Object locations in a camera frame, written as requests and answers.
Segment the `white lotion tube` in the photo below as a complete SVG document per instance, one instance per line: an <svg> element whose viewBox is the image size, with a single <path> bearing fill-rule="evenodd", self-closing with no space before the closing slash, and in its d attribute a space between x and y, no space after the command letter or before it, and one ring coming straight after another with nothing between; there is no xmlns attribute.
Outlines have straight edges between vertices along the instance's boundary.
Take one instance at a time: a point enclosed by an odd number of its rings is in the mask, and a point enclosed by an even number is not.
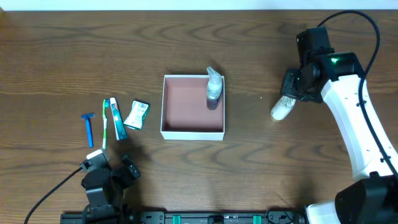
<svg viewBox="0 0 398 224"><path fill-rule="evenodd" d="M288 96L282 96L271 109L271 118L274 121L282 121L293 110L295 103L296 99L290 98Z"/></svg>

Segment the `blue disposable razor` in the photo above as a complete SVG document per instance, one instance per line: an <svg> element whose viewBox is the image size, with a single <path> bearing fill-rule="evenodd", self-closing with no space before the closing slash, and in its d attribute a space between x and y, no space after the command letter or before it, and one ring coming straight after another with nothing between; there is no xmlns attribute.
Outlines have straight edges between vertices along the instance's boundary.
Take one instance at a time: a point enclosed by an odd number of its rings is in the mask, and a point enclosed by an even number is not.
<svg viewBox="0 0 398 224"><path fill-rule="evenodd" d="M85 121L86 135L87 135L89 147L94 146L93 133L92 133L92 128L91 128L91 118L93 118L94 116L95 116L94 113L87 113L87 114L81 115L81 119Z"/></svg>

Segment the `clear spray bottle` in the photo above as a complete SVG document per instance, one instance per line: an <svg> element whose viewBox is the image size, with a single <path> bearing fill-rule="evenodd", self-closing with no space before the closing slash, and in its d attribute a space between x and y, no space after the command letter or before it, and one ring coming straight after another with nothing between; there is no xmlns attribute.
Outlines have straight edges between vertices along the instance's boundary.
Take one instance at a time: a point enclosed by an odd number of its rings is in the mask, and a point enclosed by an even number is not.
<svg viewBox="0 0 398 224"><path fill-rule="evenodd" d="M206 105L209 110L215 110L218 107L223 90L223 79L212 67L207 67L206 70L208 72Z"/></svg>

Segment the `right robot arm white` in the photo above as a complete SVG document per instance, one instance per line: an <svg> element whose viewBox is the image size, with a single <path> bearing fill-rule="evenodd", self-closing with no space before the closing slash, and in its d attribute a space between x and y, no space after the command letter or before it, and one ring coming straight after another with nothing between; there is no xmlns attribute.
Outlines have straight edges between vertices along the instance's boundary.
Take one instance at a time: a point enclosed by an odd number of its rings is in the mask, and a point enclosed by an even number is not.
<svg viewBox="0 0 398 224"><path fill-rule="evenodd" d="M343 137L354 184L305 209L307 223L397 223L397 152L373 108L352 52L324 54L288 69L279 103L325 103Z"/></svg>

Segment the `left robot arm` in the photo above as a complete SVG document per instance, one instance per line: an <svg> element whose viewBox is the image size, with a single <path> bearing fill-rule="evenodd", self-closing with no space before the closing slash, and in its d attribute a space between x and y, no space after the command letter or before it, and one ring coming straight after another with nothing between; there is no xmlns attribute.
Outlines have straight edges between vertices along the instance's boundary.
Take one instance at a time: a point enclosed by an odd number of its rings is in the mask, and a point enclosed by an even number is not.
<svg viewBox="0 0 398 224"><path fill-rule="evenodd" d="M124 190L141 176L141 172L125 155L122 166L112 169L104 154L81 163L87 171L81 181L89 204L82 211L82 223L137 223L134 212L123 203Z"/></svg>

